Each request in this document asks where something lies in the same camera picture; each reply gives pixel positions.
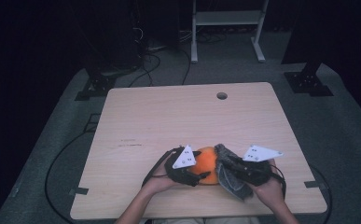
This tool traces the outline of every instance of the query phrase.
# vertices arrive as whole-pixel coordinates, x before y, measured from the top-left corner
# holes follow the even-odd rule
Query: shelf leg
[[[192,8],[192,42],[191,42],[191,62],[198,62],[198,52],[197,52],[197,1],[193,1]]]
[[[264,54],[262,53],[261,47],[258,44],[258,41],[259,41],[259,37],[261,36],[262,25],[264,24],[265,15],[267,13],[267,7],[268,7],[269,2],[270,2],[269,0],[264,1],[264,5],[262,6],[261,13],[260,13],[259,19],[258,19],[258,26],[257,26],[256,36],[251,38],[253,48],[255,49],[255,52],[256,52],[259,63],[264,63],[265,62],[265,57],[264,57]]]

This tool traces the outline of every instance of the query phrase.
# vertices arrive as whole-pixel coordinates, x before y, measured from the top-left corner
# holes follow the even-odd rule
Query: dark background
[[[143,52],[133,44],[133,25],[172,43],[173,35],[167,34],[176,35],[174,27],[190,28],[190,0],[78,2],[0,0],[0,206],[63,90],[84,67],[85,55],[93,55],[96,66],[135,67]],[[209,4],[200,1],[199,8]],[[259,4],[213,1],[213,6],[227,10]],[[99,17],[104,13],[108,21]],[[151,25],[160,18],[153,16],[157,13],[168,17],[157,23],[160,32]],[[290,29],[284,63],[305,63],[317,48],[361,106],[361,1],[270,1],[264,30]],[[116,41],[107,41],[110,36]]]

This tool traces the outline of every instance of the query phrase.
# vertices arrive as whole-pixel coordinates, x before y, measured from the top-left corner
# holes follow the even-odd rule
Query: wooden table
[[[111,90],[79,183],[88,193],[76,195],[71,217],[117,218],[164,152],[219,143],[239,156],[252,144],[282,151],[276,164],[285,174],[291,211],[326,211],[320,189],[305,187],[314,178],[271,84],[236,83]],[[271,211],[257,197],[244,203],[217,185],[162,192],[145,217],[267,214]]]

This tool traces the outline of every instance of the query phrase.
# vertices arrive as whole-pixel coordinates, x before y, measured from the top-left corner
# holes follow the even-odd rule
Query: black strap
[[[285,191],[286,191],[286,188],[287,188],[287,184],[285,183],[285,179],[283,177],[277,175],[276,173],[270,173],[270,176],[277,179],[277,180],[279,180],[279,182],[282,184],[282,193],[283,193],[283,198],[285,199]]]
[[[143,180],[143,184],[142,186],[145,185],[145,183],[147,183],[147,181],[151,178],[151,176],[154,174],[154,172],[157,170],[157,168],[160,166],[160,164],[168,157],[172,154],[172,152],[175,150],[169,150],[167,152],[165,152],[165,154],[163,154],[163,156],[157,161],[157,163],[153,166],[153,168],[150,170],[150,172],[148,172],[147,176],[145,177],[145,179]]]

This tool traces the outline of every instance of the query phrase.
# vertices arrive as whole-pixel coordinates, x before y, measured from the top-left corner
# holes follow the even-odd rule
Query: hole in table
[[[227,97],[229,97],[229,96],[222,91],[217,94],[217,98],[220,100],[225,100],[225,99],[227,99]]]

